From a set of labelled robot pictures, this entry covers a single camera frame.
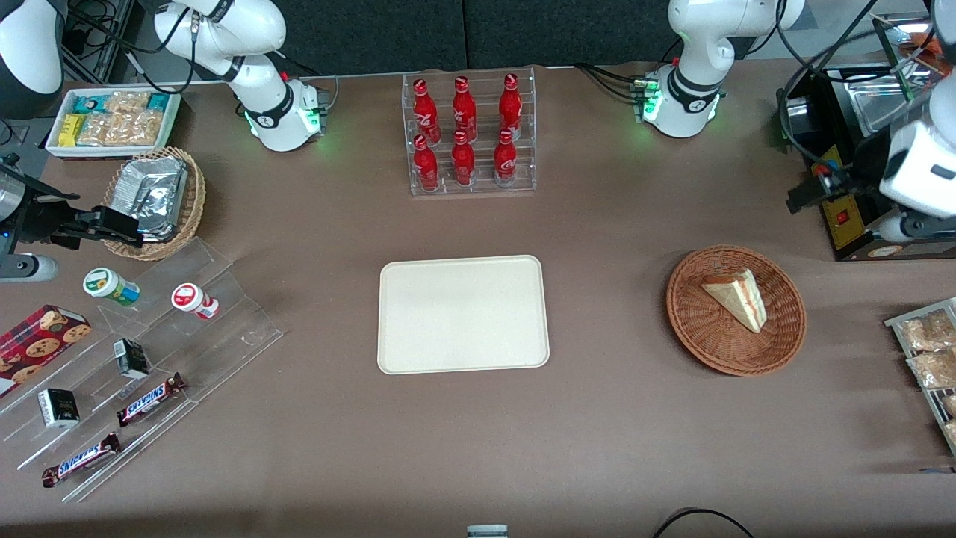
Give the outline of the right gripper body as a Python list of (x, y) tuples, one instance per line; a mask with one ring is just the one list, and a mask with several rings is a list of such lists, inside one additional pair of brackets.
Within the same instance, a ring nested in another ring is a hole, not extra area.
[(59, 228), (72, 220), (69, 201), (79, 198), (23, 173), (16, 159), (3, 159), (3, 238), (11, 243), (51, 243)]

